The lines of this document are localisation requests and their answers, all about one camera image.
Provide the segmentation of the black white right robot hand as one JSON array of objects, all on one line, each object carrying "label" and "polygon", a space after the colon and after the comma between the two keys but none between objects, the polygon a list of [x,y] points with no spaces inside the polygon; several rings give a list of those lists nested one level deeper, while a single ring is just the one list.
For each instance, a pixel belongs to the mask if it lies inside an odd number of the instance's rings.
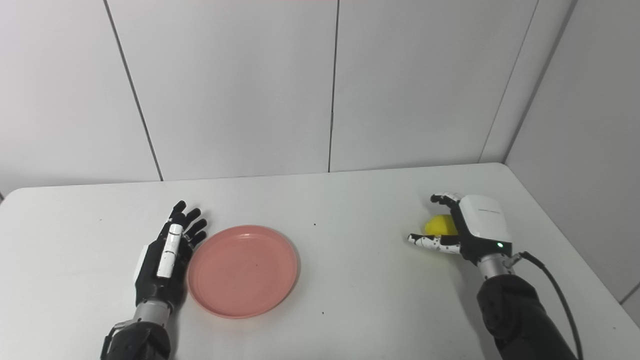
[{"label": "black white right robot hand", "polygon": [[423,234],[409,234],[410,244],[460,255],[474,265],[488,256],[513,255],[505,214],[495,199],[479,194],[435,193],[430,202],[447,207],[449,214],[430,219]]}]

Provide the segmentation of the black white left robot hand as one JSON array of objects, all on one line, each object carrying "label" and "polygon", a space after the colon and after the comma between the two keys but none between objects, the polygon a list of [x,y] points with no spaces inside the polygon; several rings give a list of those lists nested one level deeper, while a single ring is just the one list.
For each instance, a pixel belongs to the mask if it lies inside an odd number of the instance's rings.
[{"label": "black white left robot hand", "polygon": [[[162,226],[157,239],[151,242],[142,260],[141,269],[135,280],[135,304],[145,300],[163,301],[170,310],[176,310],[185,301],[186,271],[197,246],[207,237],[205,231],[208,221],[202,217],[200,208],[195,207],[185,212],[186,202],[180,200],[170,212]],[[177,248],[177,255],[170,278],[157,276],[162,251],[172,224],[183,226],[183,233]]]}]

